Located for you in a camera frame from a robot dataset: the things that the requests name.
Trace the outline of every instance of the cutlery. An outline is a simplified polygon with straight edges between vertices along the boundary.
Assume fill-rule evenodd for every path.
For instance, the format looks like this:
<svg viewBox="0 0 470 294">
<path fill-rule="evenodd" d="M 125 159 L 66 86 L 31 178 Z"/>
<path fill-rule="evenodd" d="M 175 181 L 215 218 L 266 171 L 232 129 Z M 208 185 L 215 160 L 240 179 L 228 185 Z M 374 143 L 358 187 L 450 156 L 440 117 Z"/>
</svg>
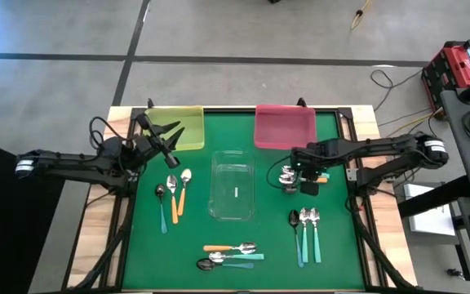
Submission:
<svg viewBox="0 0 470 294">
<path fill-rule="evenodd" d="M 304 226 L 302 233 L 302 262 L 308 262 L 308 234 L 307 234 L 307 225 L 309 221 L 309 212 L 306 208 L 300 210 L 300 221 Z"/>
<path fill-rule="evenodd" d="M 257 250 L 257 245 L 253 242 L 244 242 L 238 247 L 233 246 L 218 246 L 218 245 L 206 245 L 202 248 L 205 252 L 222 252 L 227 250 L 237 249 L 242 254 L 250 254 Z"/>
<path fill-rule="evenodd" d="M 201 270 L 212 270 L 216 266 L 230 266 L 230 267 L 237 267 L 241 269 L 253 269 L 254 265 L 253 263 L 245 263 L 245 264 L 222 264 L 222 263 L 216 263 L 214 261 L 211 261 L 208 258 L 202 258 L 201 260 L 197 261 L 197 267 Z"/>
<path fill-rule="evenodd" d="M 222 263 L 226 258 L 235 259 L 246 259 L 253 261 L 263 261 L 264 254 L 236 254 L 236 255 L 225 255 L 222 252 L 212 252 L 209 255 L 210 260 L 217 263 Z"/>
<path fill-rule="evenodd" d="M 168 231 L 168 228 L 166 227 L 166 220 L 164 219 L 164 211 L 162 210 L 162 197 L 164 196 L 164 185 L 159 184 L 157 187 L 155 187 L 155 194 L 159 198 L 159 201 L 161 202 L 161 232 L 163 234 L 166 234 Z"/>
<path fill-rule="evenodd" d="M 174 175 L 169 175 L 166 178 L 166 187 L 171 191 L 171 222 L 175 225 L 179 222 L 177 216 L 177 203 L 175 201 L 175 190 L 177 189 L 177 178 Z"/>
<path fill-rule="evenodd" d="M 317 230 L 317 222 L 320 220 L 320 212 L 318 209 L 311 208 L 309 213 L 309 220 L 313 223 L 313 237 L 315 239 L 314 250 L 315 250 L 315 262 L 321 263 L 320 257 L 320 244 L 318 242 L 318 230 Z"/>
<path fill-rule="evenodd" d="M 302 262 L 302 254 L 300 252 L 300 245 L 299 245 L 299 235 L 297 234 L 297 225 L 300 223 L 300 216 L 299 212 L 295 209 L 290 212 L 290 226 L 293 228 L 295 232 L 295 242 L 297 244 L 297 262 L 299 263 L 299 267 L 303 267 L 304 263 Z"/>
<path fill-rule="evenodd" d="M 183 173 L 180 174 L 180 179 L 183 181 L 183 189 L 180 191 L 179 199 L 179 210 L 177 211 L 179 216 L 182 216 L 184 213 L 184 197 L 186 196 L 186 184 L 192 179 L 192 171 L 189 168 L 183 170 Z"/>
</svg>

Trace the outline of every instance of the gray floor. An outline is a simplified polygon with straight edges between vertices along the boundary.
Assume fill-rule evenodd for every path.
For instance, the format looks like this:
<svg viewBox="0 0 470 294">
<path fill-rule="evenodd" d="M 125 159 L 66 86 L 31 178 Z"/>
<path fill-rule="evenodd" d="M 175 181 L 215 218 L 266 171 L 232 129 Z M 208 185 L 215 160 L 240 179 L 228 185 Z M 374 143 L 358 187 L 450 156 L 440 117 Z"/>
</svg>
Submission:
<svg viewBox="0 0 470 294">
<path fill-rule="evenodd" d="M 125 55 L 142 0 L 0 0 L 0 52 Z M 470 1 L 372 1 L 361 25 L 348 26 L 363 1 L 152 0 L 136 55 L 243 56 L 347 60 L 430 60 L 448 40 L 470 38 Z M 0 60 L 0 147 L 90 152 L 87 123 L 106 116 L 122 62 Z M 121 105 L 293 104 L 377 105 L 384 89 L 366 66 L 132 65 Z M 418 68 L 384 68 L 394 81 Z M 376 113 L 379 123 L 426 109 L 415 78 L 392 91 Z M 411 118 L 381 127 L 386 136 Z M 428 131 L 423 124 L 420 129 Z M 451 160 L 416 180 L 463 175 L 444 122 L 433 122 Z M 70 185 L 51 227 L 31 292 L 59 289 L 87 185 Z M 419 285 L 470 292 L 470 283 L 444 274 L 459 267 L 451 245 L 409 238 Z"/>
</svg>

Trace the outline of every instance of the wooden table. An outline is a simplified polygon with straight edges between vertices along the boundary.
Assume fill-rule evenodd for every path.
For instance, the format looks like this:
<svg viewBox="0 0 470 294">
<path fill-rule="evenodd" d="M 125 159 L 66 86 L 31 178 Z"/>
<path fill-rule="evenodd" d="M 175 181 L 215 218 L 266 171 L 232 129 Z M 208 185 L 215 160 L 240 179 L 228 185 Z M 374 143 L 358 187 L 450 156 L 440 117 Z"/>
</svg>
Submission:
<svg viewBox="0 0 470 294">
<path fill-rule="evenodd" d="M 241 107 L 241 106 L 220 106 L 222 108 Z M 317 108 L 335 108 L 349 107 L 352 109 L 353 121 L 358 140 L 380 138 L 379 129 L 376 123 L 375 113 L 371 105 L 324 105 L 313 106 Z M 131 106 L 114 106 L 110 108 L 108 122 L 122 136 L 128 132 L 130 124 Z M 344 134 L 349 138 L 349 128 L 344 123 Z M 113 133 L 107 128 L 104 131 L 104 138 L 113 136 Z M 364 158 L 362 163 L 364 167 L 377 167 L 386 162 L 385 157 Z M 380 189 L 392 192 L 392 186 L 383 183 Z M 87 201 L 105 194 L 107 191 L 100 186 L 92 186 Z M 379 243 L 384 253 L 392 264 L 397 268 L 401 275 L 413 285 L 416 285 L 415 272 L 410 258 L 409 249 L 407 247 L 406 236 L 402 227 L 400 215 L 398 213 L 397 201 L 394 197 L 377 193 L 371 196 L 371 204 L 373 215 L 375 218 L 376 229 L 379 236 Z M 101 200 L 92 203 L 83 216 L 82 227 L 77 240 L 72 268 L 70 270 L 68 286 L 75 286 L 86 276 L 88 271 L 97 262 L 100 255 L 105 249 L 106 240 L 109 233 L 110 218 L 112 215 L 114 196 L 106 196 Z M 123 199 L 122 208 L 126 208 L 127 199 Z M 116 250 L 112 266 L 110 267 L 109 283 L 113 283 L 115 277 L 115 264 L 118 259 L 119 250 Z M 373 285 L 379 285 L 378 275 L 376 274 L 375 259 L 372 253 L 367 249 L 368 264 L 371 272 L 371 280 Z"/>
</svg>

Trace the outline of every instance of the teal-handled spoon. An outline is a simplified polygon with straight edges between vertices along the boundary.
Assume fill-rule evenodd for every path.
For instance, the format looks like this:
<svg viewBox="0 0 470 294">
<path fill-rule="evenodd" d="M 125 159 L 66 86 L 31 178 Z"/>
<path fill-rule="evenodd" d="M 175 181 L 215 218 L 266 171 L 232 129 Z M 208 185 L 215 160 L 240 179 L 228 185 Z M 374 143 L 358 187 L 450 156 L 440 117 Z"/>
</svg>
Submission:
<svg viewBox="0 0 470 294">
<path fill-rule="evenodd" d="M 300 223 L 300 216 L 299 212 L 297 212 L 295 209 L 290 212 L 289 222 L 290 226 L 295 232 L 295 243 L 297 246 L 297 263 L 299 264 L 299 267 L 304 267 L 304 263 L 302 262 L 302 252 L 300 251 L 299 235 L 297 234 L 297 226 Z"/>
<path fill-rule="evenodd" d="M 234 267 L 239 269 L 248 269 L 251 270 L 255 267 L 253 263 L 245 263 L 245 264 L 223 264 L 211 261 L 209 258 L 202 258 L 201 260 L 197 261 L 197 267 L 201 270 L 209 271 L 214 269 L 216 266 L 228 266 Z"/>
<path fill-rule="evenodd" d="M 304 226 L 302 233 L 302 262 L 308 263 L 308 232 L 307 225 L 309 221 L 309 212 L 306 208 L 300 210 L 300 221 Z"/>
<path fill-rule="evenodd" d="M 159 184 L 155 187 L 155 194 L 159 198 L 161 203 L 161 233 L 166 234 L 168 232 L 168 228 L 166 227 L 166 220 L 164 219 L 164 210 L 162 209 L 162 197 L 164 197 L 164 185 Z"/>
<path fill-rule="evenodd" d="M 235 254 L 235 255 L 225 255 L 222 252 L 212 252 L 208 256 L 211 261 L 216 263 L 222 263 L 227 258 L 234 258 L 234 259 L 244 259 L 244 260 L 251 260 L 251 261 L 263 261 L 264 254 Z"/>
<path fill-rule="evenodd" d="M 315 251 L 315 262 L 321 263 L 321 256 L 320 256 L 320 243 L 318 242 L 318 230 L 317 230 L 317 222 L 320 220 L 320 212 L 318 209 L 311 208 L 309 213 L 309 220 L 313 223 L 313 238 L 314 238 L 314 251 Z"/>
</svg>

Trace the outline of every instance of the yellow-green plastic bin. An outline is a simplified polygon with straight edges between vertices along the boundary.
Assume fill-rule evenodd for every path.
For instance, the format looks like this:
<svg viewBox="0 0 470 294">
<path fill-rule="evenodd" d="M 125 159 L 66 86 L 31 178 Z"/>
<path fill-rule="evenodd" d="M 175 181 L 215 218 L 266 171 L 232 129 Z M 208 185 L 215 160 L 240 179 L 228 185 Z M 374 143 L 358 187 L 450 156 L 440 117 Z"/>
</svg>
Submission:
<svg viewBox="0 0 470 294">
<path fill-rule="evenodd" d="M 184 127 L 184 132 L 177 141 L 175 151 L 204 148 L 204 109 L 202 106 L 156 107 L 147 109 L 146 114 L 153 124 L 159 126 L 180 122 L 179 126 L 162 136 L 164 139 Z"/>
</svg>

